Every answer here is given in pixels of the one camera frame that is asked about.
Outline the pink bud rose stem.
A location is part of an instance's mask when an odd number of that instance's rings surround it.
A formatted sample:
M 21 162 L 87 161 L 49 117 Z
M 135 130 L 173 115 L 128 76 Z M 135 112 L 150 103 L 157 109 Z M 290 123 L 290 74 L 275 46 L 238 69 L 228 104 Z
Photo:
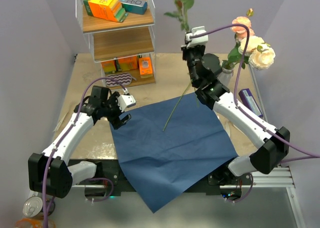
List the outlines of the pink bud rose stem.
M 163 128 L 162 131 L 165 131 L 165 130 L 166 130 L 166 128 L 167 128 L 167 126 L 168 126 L 168 124 L 169 124 L 169 122 L 170 122 L 170 120 L 171 120 L 171 118 L 172 118 L 175 110 L 177 109 L 180 101 L 181 101 L 182 98 L 186 95 L 187 91 L 191 88 L 191 86 L 192 86 L 192 84 L 191 84 L 191 82 L 190 82 L 190 83 L 188 84 L 188 86 L 186 87 L 186 89 L 185 89 L 185 90 L 183 91 L 183 93 L 181 94 L 181 96 L 179 97 L 179 99 L 178 99 L 178 101 L 176 102 L 174 108 L 172 109 L 172 111 L 171 111 L 171 113 L 170 113 L 170 115 L 169 115 L 169 117 L 168 117 L 168 119 L 167 119 L 167 121 L 166 121 L 166 123 L 165 123 L 164 128 Z

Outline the pink double rose stem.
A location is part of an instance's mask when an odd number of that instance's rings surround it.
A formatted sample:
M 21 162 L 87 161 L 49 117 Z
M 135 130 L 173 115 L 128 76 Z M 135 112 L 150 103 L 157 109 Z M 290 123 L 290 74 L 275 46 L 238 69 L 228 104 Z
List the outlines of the pink double rose stem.
M 188 10 L 193 7 L 194 1 L 195 0 L 174 0 L 175 10 L 171 12 L 167 11 L 164 15 L 178 20 L 182 31 L 190 32 Z

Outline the cream white rose stem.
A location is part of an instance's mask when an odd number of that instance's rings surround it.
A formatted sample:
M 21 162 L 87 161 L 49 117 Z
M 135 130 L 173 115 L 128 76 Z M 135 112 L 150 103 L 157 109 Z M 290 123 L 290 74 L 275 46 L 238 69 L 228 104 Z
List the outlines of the cream white rose stem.
M 268 45 L 259 36 L 250 36 L 248 46 L 244 58 L 247 63 L 256 70 L 265 70 L 273 65 L 276 53 L 273 48 Z

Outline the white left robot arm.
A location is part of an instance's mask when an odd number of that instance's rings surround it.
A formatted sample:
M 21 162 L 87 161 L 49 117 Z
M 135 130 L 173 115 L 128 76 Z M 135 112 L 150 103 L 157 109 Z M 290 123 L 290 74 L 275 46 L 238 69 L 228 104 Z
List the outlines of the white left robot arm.
M 69 165 L 71 155 L 97 123 L 106 118 L 116 130 L 130 120 L 131 115 L 121 114 L 136 105 L 135 98 L 123 90 L 123 94 L 101 86 L 94 86 L 91 94 L 81 99 L 75 107 L 66 127 L 40 154 L 33 153 L 28 159 L 29 188 L 34 192 L 64 198 L 72 186 L 88 180 L 99 184 L 104 178 L 103 165 L 94 159 L 85 159 Z

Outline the peach rose stem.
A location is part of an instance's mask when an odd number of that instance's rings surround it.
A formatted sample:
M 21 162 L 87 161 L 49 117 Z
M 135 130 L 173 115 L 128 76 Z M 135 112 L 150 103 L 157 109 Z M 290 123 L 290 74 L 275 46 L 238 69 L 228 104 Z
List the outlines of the peach rose stem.
M 244 24 L 245 26 L 248 27 L 250 31 L 250 36 L 253 36 L 255 33 L 252 30 L 252 24 L 250 17 L 252 17 L 254 14 L 254 10 L 250 8 L 245 16 L 238 16 L 232 21 L 232 24 Z M 232 70 L 236 64 L 240 62 L 240 59 L 242 57 L 242 53 L 239 52 L 239 47 L 241 44 L 241 41 L 244 39 L 246 40 L 247 37 L 247 31 L 245 28 L 241 26 L 233 26 L 231 27 L 231 30 L 234 32 L 234 39 L 235 39 L 235 46 L 234 48 L 229 52 L 227 56 L 227 60 L 223 60 L 222 62 L 222 68 L 227 69 L 227 70 Z

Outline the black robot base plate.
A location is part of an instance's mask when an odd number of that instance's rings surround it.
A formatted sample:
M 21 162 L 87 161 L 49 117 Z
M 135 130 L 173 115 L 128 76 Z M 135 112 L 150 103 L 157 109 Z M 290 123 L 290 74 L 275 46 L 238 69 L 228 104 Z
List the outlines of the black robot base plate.
M 114 196 L 120 196 L 124 192 L 135 192 L 133 186 L 125 177 L 120 168 L 118 160 L 111 159 L 85 159 L 85 161 L 94 162 L 97 164 L 95 178 L 107 178 L 113 182 Z M 187 193 L 205 193 L 209 196 L 222 195 L 223 198 L 229 200 L 239 199 L 242 195 L 242 188 L 245 185 L 253 184 L 253 176 L 249 173 L 240 177 L 235 177 L 227 171 L 227 164 L 223 165 L 201 178 L 198 182 L 186 190 Z M 108 181 L 82 181 L 80 185 L 85 186 L 85 195 L 102 197 L 111 190 L 111 185 Z

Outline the beige ribbon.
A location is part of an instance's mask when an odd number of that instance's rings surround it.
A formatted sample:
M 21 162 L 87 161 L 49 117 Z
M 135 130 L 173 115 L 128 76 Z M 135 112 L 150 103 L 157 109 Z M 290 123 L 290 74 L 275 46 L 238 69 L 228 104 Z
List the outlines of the beige ribbon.
M 59 130 L 59 128 L 61 127 L 61 125 L 62 125 L 62 123 L 63 123 L 63 121 L 65 120 L 65 117 L 67 116 L 67 113 L 66 114 L 64 114 L 61 118 L 60 118 L 60 120 L 58 121 L 58 123 L 57 123 L 57 125 L 55 126 L 55 128 L 54 128 L 54 132 L 57 132 L 58 130 Z

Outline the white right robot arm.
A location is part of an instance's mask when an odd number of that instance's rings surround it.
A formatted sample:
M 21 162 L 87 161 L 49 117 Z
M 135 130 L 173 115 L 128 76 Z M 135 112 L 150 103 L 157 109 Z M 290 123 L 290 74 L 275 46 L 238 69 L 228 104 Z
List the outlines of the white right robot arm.
M 241 104 L 219 81 L 218 75 L 222 72 L 219 58 L 205 53 L 204 45 L 191 48 L 183 45 L 181 50 L 200 103 L 229 119 L 257 148 L 250 155 L 230 161 L 222 173 L 223 180 L 233 185 L 246 173 L 269 174 L 289 153 L 289 130 L 276 128 Z

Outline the blue wrapping paper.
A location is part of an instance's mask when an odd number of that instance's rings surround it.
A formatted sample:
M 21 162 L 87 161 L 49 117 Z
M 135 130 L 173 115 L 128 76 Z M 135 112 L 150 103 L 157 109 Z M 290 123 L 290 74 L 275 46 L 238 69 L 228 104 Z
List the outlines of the blue wrapping paper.
M 236 158 L 216 114 L 185 95 L 131 110 L 131 119 L 112 129 L 121 170 L 152 212 L 180 196 L 201 178 Z

